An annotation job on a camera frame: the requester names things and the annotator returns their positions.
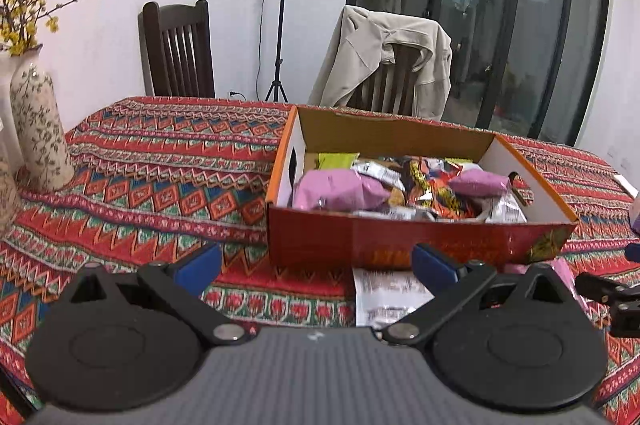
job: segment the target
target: beige jacket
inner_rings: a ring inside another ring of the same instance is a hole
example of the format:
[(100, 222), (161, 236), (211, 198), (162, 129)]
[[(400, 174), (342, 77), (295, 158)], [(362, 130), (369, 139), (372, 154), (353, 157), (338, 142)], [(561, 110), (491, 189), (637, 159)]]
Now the beige jacket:
[(392, 44), (420, 49), (413, 71), (414, 116), (439, 120), (449, 97), (450, 37), (434, 20), (345, 6), (308, 103), (344, 106), (378, 66), (395, 63)]

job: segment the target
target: tablecloth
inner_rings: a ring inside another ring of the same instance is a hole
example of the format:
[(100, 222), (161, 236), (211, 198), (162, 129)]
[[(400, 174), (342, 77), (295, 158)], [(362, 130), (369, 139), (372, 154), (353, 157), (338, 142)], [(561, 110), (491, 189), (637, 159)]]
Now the tablecloth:
[[(25, 391), (24, 352), (49, 303), (85, 262), (134, 271), (151, 260), (177, 261), (205, 240), (223, 244), (223, 267), (202, 298), (234, 319), (273, 325), (353, 325), (350, 271), (272, 267), (264, 193), (289, 106), (221, 99), (132, 97), (89, 116), (66, 138), (76, 166), (59, 192), (31, 192), (0, 242), (0, 361)], [(600, 158), (526, 138), (508, 140), (580, 216), (563, 254), (574, 273), (625, 283), (640, 268), (623, 248), (637, 240), (630, 197)], [(589, 304), (599, 329), (606, 309)], [(602, 331), (607, 376), (596, 406), (620, 425), (640, 417), (640, 341)], [(0, 421), (20, 416), (0, 395)]]

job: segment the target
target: chair back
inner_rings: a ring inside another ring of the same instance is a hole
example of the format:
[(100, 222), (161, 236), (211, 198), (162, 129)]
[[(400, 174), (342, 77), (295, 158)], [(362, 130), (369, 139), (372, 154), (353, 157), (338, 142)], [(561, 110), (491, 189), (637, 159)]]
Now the chair back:
[(154, 93), (167, 97), (213, 97), (209, 5), (148, 2), (142, 9)]
[(418, 73), (412, 71), (420, 50), (393, 44), (395, 64), (381, 64), (355, 88), (347, 106), (357, 110), (411, 115)]

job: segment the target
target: light stand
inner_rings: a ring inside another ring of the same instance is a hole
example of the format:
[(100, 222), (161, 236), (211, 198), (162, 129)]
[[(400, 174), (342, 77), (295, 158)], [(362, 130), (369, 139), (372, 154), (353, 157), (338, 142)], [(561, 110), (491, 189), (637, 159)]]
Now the light stand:
[(276, 74), (271, 81), (271, 87), (269, 88), (269, 92), (264, 100), (269, 100), (269, 96), (273, 91), (273, 101), (278, 101), (278, 95), (282, 92), (282, 98), (284, 98), (285, 102), (288, 102), (287, 95), (284, 92), (284, 88), (282, 87), (282, 82), (280, 82), (280, 66), (282, 65), (282, 58), (280, 56), (280, 52), (282, 50), (282, 20), (284, 18), (284, 0), (280, 0), (280, 18), (278, 19), (278, 47), (276, 48)]

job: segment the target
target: white vase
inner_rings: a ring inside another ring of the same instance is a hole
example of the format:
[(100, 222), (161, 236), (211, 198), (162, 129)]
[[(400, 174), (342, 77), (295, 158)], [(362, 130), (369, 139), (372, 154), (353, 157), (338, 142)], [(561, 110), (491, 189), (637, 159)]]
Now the white vase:
[(40, 48), (21, 56), (11, 79), (11, 109), (31, 186), (61, 189), (74, 177), (51, 77), (39, 68)]
[(24, 164), (18, 135), (15, 132), (14, 117), (11, 112), (11, 100), (9, 99), (9, 86), (15, 68), (20, 63), (20, 57), (11, 57), (8, 51), (0, 51), (0, 118), (4, 129), (0, 132), (0, 138), (6, 149), (9, 167), (12, 174)]
[(20, 196), (9, 167), (6, 149), (4, 144), (0, 142), (0, 237), (4, 237), (11, 228), (20, 205)]

